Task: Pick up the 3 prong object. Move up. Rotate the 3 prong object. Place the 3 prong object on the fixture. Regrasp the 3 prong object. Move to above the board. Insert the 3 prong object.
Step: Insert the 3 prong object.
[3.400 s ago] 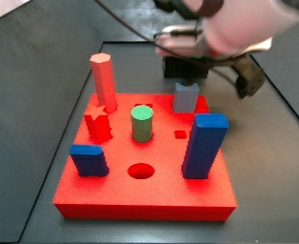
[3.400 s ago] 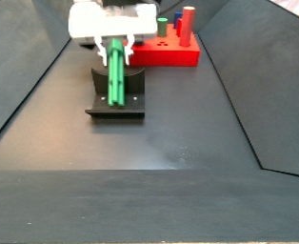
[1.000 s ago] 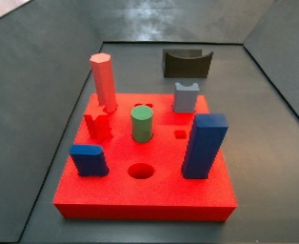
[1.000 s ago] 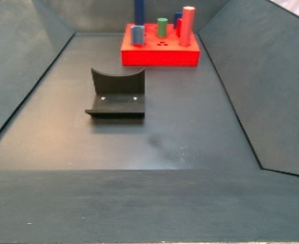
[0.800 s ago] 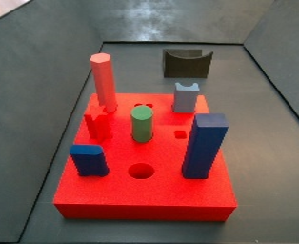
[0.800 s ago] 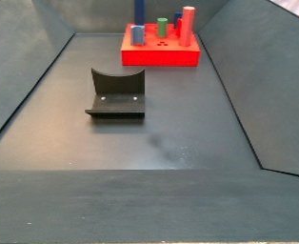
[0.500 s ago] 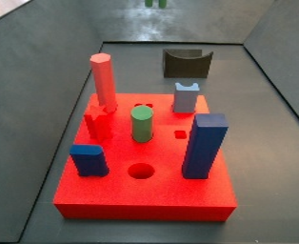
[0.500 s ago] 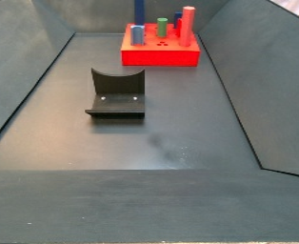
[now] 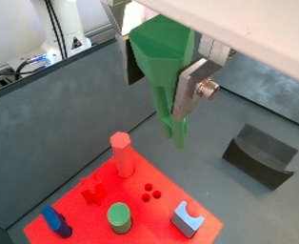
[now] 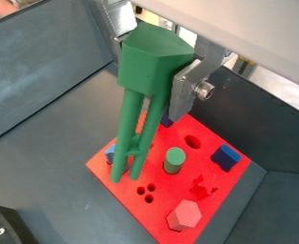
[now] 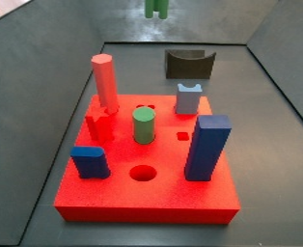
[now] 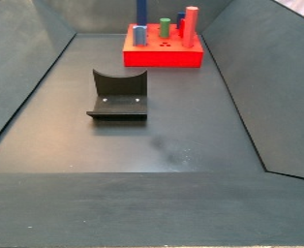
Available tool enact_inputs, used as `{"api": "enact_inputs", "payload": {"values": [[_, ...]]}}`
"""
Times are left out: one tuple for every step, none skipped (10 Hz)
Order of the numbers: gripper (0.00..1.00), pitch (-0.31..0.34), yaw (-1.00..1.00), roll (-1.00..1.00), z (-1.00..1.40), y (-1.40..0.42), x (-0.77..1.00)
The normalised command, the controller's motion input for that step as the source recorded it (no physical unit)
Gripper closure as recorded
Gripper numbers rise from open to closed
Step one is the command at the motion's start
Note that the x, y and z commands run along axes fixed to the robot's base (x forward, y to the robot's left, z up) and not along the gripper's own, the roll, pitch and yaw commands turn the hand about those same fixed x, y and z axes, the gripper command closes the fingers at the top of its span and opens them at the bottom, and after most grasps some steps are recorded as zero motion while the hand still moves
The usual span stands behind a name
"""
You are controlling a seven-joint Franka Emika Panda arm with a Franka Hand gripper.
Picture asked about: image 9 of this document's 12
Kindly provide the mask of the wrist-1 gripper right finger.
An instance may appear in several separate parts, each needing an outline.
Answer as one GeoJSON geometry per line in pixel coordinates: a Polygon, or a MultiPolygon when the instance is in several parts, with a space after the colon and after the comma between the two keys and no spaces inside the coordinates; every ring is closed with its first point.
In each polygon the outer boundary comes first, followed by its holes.
{"type": "Polygon", "coordinates": [[[195,110],[202,97],[208,100],[215,97],[220,86],[212,76],[224,68],[231,58],[231,48],[207,35],[202,37],[199,53],[203,57],[191,63],[178,77],[172,109],[176,121],[195,110]]]}

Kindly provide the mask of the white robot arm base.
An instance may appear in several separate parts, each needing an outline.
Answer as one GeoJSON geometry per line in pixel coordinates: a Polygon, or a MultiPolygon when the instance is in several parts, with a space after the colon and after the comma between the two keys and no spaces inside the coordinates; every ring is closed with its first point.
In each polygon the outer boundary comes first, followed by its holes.
{"type": "Polygon", "coordinates": [[[92,46],[85,37],[76,0],[31,0],[41,21],[45,38],[41,47],[13,59],[15,79],[68,59],[92,46]]]}

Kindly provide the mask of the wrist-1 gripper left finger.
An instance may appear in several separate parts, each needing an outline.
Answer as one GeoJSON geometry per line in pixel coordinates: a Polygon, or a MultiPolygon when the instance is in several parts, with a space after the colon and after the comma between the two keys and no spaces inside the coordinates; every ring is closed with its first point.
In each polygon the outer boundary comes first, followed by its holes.
{"type": "Polygon", "coordinates": [[[114,26],[116,40],[123,54],[124,80],[128,85],[132,85],[146,75],[136,63],[128,35],[123,34],[126,6],[131,0],[100,0],[100,2],[114,26]]]}

